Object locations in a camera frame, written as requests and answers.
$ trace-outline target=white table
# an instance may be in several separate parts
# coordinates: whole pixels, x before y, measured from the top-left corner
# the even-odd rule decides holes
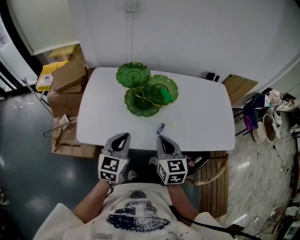
[[[179,144],[182,151],[232,150],[235,144],[233,112],[223,84],[167,72],[151,71],[173,79],[177,100],[151,117],[133,115],[124,103],[128,88],[116,80],[116,67],[96,68],[80,105],[77,139],[105,145],[108,138],[128,132],[130,148],[156,150],[158,130]]]

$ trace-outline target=green glass plate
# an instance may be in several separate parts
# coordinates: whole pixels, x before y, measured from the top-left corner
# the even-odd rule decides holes
[[[127,88],[136,88],[145,85],[149,81],[151,72],[149,68],[140,62],[125,63],[118,68],[116,78]]]
[[[178,97],[176,83],[164,75],[151,76],[149,82],[143,86],[142,92],[149,101],[157,105],[168,105]]]
[[[129,89],[125,94],[125,104],[132,114],[144,117],[158,113],[160,108],[144,97],[142,87]]]

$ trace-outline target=white t-shirt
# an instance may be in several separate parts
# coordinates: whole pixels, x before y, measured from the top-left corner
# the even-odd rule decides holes
[[[114,187],[103,210],[84,224],[59,203],[42,224],[34,240],[232,240],[224,232],[179,222],[171,212],[166,187],[129,183]],[[194,221],[220,226],[207,212]]]

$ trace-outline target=wooden slats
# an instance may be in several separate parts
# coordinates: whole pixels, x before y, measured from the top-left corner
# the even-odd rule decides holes
[[[210,152],[210,157],[222,157],[226,151]],[[221,167],[223,159],[212,159],[199,172],[199,179],[213,176]],[[228,204],[228,167],[211,183],[200,186],[200,212],[209,212],[214,218],[227,213]]]

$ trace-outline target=black and white marker cube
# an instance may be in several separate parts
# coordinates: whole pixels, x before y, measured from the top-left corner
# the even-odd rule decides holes
[[[157,172],[165,185],[183,183],[188,174],[187,160],[159,160]]]
[[[118,182],[126,169],[128,160],[100,154],[98,164],[99,179]]]

